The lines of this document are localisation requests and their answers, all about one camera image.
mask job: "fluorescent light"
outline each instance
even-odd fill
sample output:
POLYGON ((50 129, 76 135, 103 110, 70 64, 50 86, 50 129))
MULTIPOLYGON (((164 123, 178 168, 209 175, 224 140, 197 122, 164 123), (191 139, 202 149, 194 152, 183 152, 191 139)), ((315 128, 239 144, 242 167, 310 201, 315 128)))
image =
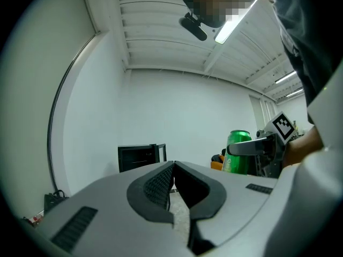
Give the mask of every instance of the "fluorescent light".
POLYGON ((297 93, 299 93, 299 92, 302 92, 303 91, 303 89, 299 89, 299 90, 297 90, 296 92, 293 92, 293 93, 291 93, 291 94, 288 94, 286 97, 290 97, 290 96, 292 96, 292 95, 294 95, 294 94, 297 94, 297 93))
POLYGON ((224 44, 225 41, 229 38, 231 33, 234 31, 234 29, 238 26, 238 24, 243 20, 244 16, 247 15, 247 13, 251 10, 251 8, 255 5, 257 0, 255 0, 252 5, 247 8, 246 12, 239 16, 239 15, 232 15, 232 20, 226 21, 223 28, 221 28, 220 32, 215 38, 215 41, 219 44, 224 44))
POLYGON ((276 81, 275 81, 275 84, 281 83, 282 81, 286 80, 287 78, 291 77, 291 76, 294 75, 294 74, 296 74, 295 71, 291 72, 290 74, 288 74, 288 75, 282 77, 281 79, 276 80, 276 81))

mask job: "green soda can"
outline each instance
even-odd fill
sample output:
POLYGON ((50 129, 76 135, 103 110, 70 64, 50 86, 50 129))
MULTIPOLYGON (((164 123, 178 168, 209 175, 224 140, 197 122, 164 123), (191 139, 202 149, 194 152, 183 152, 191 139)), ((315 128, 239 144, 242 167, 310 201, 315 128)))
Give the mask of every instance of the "green soda can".
MULTIPOLYGON (((250 133, 248 131, 231 131, 227 138, 227 145, 232 143, 251 141, 250 133)), ((248 156, 233 156, 229 155, 226 151, 225 159, 222 167, 222 171, 238 173, 247 175, 249 168, 249 157, 248 156)))

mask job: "white ceiling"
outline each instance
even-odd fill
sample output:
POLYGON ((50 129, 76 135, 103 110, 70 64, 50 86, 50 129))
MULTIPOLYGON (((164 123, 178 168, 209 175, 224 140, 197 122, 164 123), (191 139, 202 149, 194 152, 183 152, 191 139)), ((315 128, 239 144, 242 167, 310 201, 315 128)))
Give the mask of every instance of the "white ceiling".
POLYGON ((128 69, 166 69, 225 79, 282 101, 301 87, 281 43, 272 5, 259 0, 224 45, 214 40, 218 29, 202 25, 202 42, 179 25, 187 13, 182 0, 119 0, 128 69))

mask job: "white wall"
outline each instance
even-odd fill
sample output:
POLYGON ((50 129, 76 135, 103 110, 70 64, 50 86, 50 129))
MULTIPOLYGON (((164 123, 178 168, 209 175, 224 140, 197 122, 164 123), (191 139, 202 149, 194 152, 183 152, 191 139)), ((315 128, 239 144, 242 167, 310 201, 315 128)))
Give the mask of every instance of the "white wall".
POLYGON ((36 0, 0 63, 0 179, 18 217, 43 210, 54 190, 47 160, 51 106, 65 71, 94 34, 84 0, 36 0))
POLYGON ((134 70, 122 98, 122 144, 166 143, 168 160, 209 167, 230 131, 255 137, 250 93, 197 74, 134 70))
POLYGON ((313 125, 308 122, 305 95, 278 105, 278 110, 283 111, 292 123, 296 120, 299 134, 302 134, 303 131, 309 131, 313 127, 313 125))
POLYGON ((101 39, 77 73, 76 80, 71 73, 65 81, 63 87, 73 83, 70 94, 61 92, 61 98, 69 97, 66 109, 55 111, 56 119, 64 117, 64 125, 60 130, 61 121, 56 123, 52 140, 56 142, 55 137, 63 134, 60 141, 63 152, 58 153, 59 145, 54 144, 53 160, 58 160, 56 155, 63 155, 63 162, 54 161, 54 165, 58 168, 64 165, 68 182, 65 190, 70 195, 99 178, 119 173, 119 93, 124 71, 112 34, 96 37, 101 39))

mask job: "person's arm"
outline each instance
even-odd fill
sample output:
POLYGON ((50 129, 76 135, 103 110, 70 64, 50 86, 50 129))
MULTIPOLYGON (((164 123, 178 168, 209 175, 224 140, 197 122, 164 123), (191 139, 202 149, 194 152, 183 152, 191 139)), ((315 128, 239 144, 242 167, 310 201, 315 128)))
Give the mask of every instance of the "person's arm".
POLYGON ((323 148, 323 142, 314 126, 304 136, 287 144, 283 166, 300 163, 307 155, 323 148))

